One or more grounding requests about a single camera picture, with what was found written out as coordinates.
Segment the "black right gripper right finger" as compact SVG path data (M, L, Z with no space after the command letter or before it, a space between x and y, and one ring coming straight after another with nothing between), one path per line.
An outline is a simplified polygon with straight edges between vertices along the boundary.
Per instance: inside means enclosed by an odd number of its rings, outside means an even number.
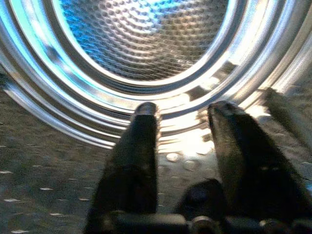
M311 217L312 197L301 176L253 117L219 101L209 105L208 118L231 214L283 221Z

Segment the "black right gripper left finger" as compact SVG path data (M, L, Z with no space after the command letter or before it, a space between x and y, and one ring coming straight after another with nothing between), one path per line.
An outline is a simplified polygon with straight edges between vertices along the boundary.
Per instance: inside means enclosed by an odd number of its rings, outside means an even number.
M84 233L110 234L111 212L153 214L157 207L157 106L139 105L114 146L88 212Z

